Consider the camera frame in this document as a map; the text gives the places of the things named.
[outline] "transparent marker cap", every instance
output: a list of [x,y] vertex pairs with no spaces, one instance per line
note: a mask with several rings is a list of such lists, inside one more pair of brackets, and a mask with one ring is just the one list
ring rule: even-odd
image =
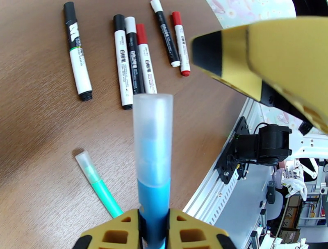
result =
[[75,156],[75,159],[90,184],[96,183],[97,181],[101,180],[100,175],[98,174],[98,171],[96,170],[87,151],[83,151],[82,153],[78,154],[77,156]]
[[138,180],[159,187],[171,178],[173,96],[133,96],[134,149]]

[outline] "marker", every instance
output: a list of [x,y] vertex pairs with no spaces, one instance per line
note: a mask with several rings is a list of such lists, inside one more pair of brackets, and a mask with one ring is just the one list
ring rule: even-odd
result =
[[174,41],[172,39],[171,33],[169,31],[169,28],[167,26],[167,22],[163,13],[163,8],[161,5],[161,2],[159,0],[151,0],[150,1],[151,7],[153,8],[158,22],[159,27],[161,29],[165,44],[166,44],[166,50],[169,55],[170,63],[172,67],[178,67],[180,66],[180,59],[177,52],[177,49],[174,45]]
[[165,248],[170,202],[173,96],[137,94],[133,99],[139,212],[146,221],[147,248],[160,249]]
[[136,19],[132,16],[125,18],[125,27],[133,94],[145,93],[141,61],[137,44]]
[[100,201],[104,204],[107,211],[113,218],[116,218],[123,214],[122,209],[115,201],[114,197],[106,187],[104,181],[98,174],[89,154],[87,151],[83,151],[75,157],[77,163],[91,184],[93,190],[99,197]]
[[68,49],[77,93],[82,101],[92,99],[92,87],[81,45],[74,3],[64,4],[65,25],[67,26]]
[[118,14],[114,16],[114,26],[117,71],[118,81],[120,83],[121,101],[123,109],[128,110],[132,109],[133,90],[128,59],[128,48],[126,46],[125,21],[123,15]]
[[146,93],[157,93],[153,65],[151,63],[149,47],[147,44],[146,29],[145,25],[142,23],[137,24],[137,41]]
[[183,76],[189,76],[190,64],[189,64],[186,38],[185,38],[185,33],[183,31],[180,12],[174,11],[172,13],[172,16],[174,22],[175,35],[177,36],[178,50],[179,50],[179,56],[181,62],[180,65],[181,74]]

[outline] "wooden table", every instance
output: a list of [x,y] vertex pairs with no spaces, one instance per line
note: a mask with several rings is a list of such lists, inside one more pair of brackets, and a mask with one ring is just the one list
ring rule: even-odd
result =
[[[93,99],[81,102],[64,1],[0,0],[1,248],[71,248],[111,217],[74,155],[88,150],[124,211],[138,208],[132,111],[121,108],[115,14],[145,23],[159,93],[174,94],[171,206],[183,209],[220,152],[245,98],[198,68],[172,68],[148,0],[76,0]],[[220,29],[205,1],[162,1],[191,37]]]

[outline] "red marker cap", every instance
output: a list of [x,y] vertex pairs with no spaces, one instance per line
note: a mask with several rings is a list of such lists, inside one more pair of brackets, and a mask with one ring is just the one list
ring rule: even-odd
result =
[[172,16],[173,16],[174,26],[176,26],[176,25],[182,25],[180,12],[174,11],[172,13]]
[[137,42],[140,44],[147,44],[147,35],[145,25],[143,23],[137,24]]

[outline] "black marker cap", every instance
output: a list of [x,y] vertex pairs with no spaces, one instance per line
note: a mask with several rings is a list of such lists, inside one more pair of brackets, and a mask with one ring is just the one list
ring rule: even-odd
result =
[[124,110],[131,110],[132,109],[132,105],[131,104],[126,104],[125,106],[123,106]]
[[92,91],[87,91],[79,94],[79,97],[82,101],[88,101],[92,99]]
[[77,22],[73,2],[67,2],[66,4],[64,4],[64,15],[65,23],[67,23],[68,21],[73,21],[73,23]]
[[125,30],[125,17],[121,14],[114,15],[115,32],[118,30]]

